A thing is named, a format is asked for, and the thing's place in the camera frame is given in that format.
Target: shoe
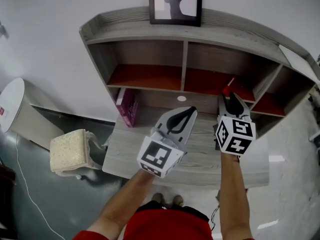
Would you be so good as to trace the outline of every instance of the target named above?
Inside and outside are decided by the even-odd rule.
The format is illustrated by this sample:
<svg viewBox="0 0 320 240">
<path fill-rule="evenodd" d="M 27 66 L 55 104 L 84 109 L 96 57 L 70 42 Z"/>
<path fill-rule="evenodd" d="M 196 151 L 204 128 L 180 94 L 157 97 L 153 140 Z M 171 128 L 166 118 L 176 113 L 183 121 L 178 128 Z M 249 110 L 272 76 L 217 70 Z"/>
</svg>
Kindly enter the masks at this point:
<svg viewBox="0 0 320 240">
<path fill-rule="evenodd" d="M 153 197 L 151 198 L 151 201 L 156 201 L 159 204 L 162 204 L 163 206 L 165 206 L 165 204 L 166 204 L 164 195 L 161 193 L 155 193 L 153 195 Z"/>
<path fill-rule="evenodd" d="M 175 205 L 175 206 L 184 207 L 184 199 L 182 198 L 181 195 L 176 195 L 176 196 L 173 198 L 172 204 Z"/>
</svg>

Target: desk surface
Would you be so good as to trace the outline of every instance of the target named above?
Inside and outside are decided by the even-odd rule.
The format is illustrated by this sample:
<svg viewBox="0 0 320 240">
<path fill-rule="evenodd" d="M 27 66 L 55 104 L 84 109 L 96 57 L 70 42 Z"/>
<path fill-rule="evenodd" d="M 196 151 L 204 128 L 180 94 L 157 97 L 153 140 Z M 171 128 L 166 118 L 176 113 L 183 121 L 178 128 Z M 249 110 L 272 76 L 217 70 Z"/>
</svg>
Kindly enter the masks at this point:
<svg viewBox="0 0 320 240">
<path fill-rule="evenodd" d="M 138 170 L 137 155 L 144 137 L 161 114 L 168 111 L 158 107 L 139 107 L 134 128 L 126 126 L 121 116 L 115 124 L 102 170 L 106 173 L 131 178 Z M 215 150 L 213 125 L 217 117 L 198 114 L 187 143 L 188 153 L 165 178 L 154 184 L 169 187 L 200 187 L 220 189 L 221 155 Z M 269 184 L 269 153 L 265 136 L 258 139 L 240 159 L 246 188 Z"/>
</svg>

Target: gray floor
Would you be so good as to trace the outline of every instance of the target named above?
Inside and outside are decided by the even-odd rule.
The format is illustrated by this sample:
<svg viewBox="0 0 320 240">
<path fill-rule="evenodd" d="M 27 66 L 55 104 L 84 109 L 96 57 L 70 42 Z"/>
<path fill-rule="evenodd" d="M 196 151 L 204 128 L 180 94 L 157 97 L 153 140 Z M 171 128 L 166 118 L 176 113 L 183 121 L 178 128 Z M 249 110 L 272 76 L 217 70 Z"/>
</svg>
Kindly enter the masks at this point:
<svg viewBox="0 0 320 240">
<path fill-rule="evenodd" d="M 103 144 L 112 133 L 113 126 L 92 120 L 57 115 L 40 111 L 64 132 L 86 129 L 93 132 Z M 40 207 L 50 226 L 66 240 L 86 229 L 100 213 L 109 198 L 118 191 L 122 178 L 86 169 L 83 180 L 60 177 L 50 171 L 49 152 L 18 136 L 19 161 L 30 195 Z M 92 158 L 102 164 L 105 152 L 90 146 Z M 30 201 L 25 182 L 17 164 L 16 134 L 0 131 L 0 158 L 5 166 L 16 172 L 12 209 L 15 228 L 22 240 L 58 240 L 50 231 L 42 215 Z"/>
</svg>

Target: white wall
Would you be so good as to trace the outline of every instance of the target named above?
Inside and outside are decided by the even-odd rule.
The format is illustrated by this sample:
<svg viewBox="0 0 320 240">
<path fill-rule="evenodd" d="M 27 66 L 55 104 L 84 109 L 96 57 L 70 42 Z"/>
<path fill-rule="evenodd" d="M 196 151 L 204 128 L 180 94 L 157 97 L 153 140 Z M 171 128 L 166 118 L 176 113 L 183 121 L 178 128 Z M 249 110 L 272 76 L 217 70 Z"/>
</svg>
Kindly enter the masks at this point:
<svg viewBox="0 0 320 240">
<path fill-rule="evenodd" d="M 40 87 L 66 113 L 115 121 L 117 110 L 82 44 L 97 13 L 149 0 L 0 0 L 0 91 L 16 77 Z M 320 0 L 203 0 L 203 7 L 266 25 L 320 53 Z"/>
</svg>

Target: cable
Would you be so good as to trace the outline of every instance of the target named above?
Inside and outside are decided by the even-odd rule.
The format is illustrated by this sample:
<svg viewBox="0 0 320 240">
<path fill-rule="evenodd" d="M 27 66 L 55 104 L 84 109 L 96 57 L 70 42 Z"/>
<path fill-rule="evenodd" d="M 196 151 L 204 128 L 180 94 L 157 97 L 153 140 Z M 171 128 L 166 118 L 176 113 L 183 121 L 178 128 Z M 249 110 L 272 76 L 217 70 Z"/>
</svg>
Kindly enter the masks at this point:
<svg viewBox="0 0 320 240">
<path fill-rule="evenodd" d="M 220 204 L 217 206 L 217 208 L 215 208 L 215 210 L 213 211 L 212 215 L 211 215 L 211 222 L 213 224 L 213 227 L 211 229 L 211 232 L 214 230 L 215 226 L 216 226 L 216 223 L 215 223 L 215 215 L 216 215 L 216 212 L 219 210 L 220 208 Z"/>
<path fill-rule="evenodd" d="M 39 212 L 41 213 L 42 217 L 44 218 L 44 221 L 45 221 L 45 223 L 47 224 L 47 226 L 49 227 L 49 229 L 50 229 L 53 233 L 55 233 L 57 236 L 59 236 L 61 239 L 66 240 L 62 235 L 58 234 L 56 231 L 54 231 L 54 230 L 50 227 L 49 223 L 47 222 L 46 217 L 44 216 L 44 214 L 43 214 L 42 211 L 40 210 L 39 206 L 32 200 L 32 198 L 31 198 L 31 196 L 30 196 L 29 188 L 28 188 L 28 185 L 27 185 L 27 181 L 26 181 L 26 178 L 25 178 L 25 176 L 24 176 L 24 174 L 23 174 L 23 172 L 22 172 L 22 169 L 21 169 L 21 166 L 20 166 L 20 163 L 19 163 L 19 151 L 18 151 L 17 140 L 18 140 L 18 134 L 16 134 L 16 137 L 15 137 L 16 160 L 17 160 L 17 162 L 18 162 L 18 165 L 19 165 L 19 168 L 20 168 L 20 172 L 21 172 L 22 178 L 24 179 L 24 183 L 25 183 L 25 187 L 26 187 L 26 191 L 27 191 L 27 193 L 28 193 L 28 196 L 29 196 L 31 202 L 38 208 Z"/>
</svg>

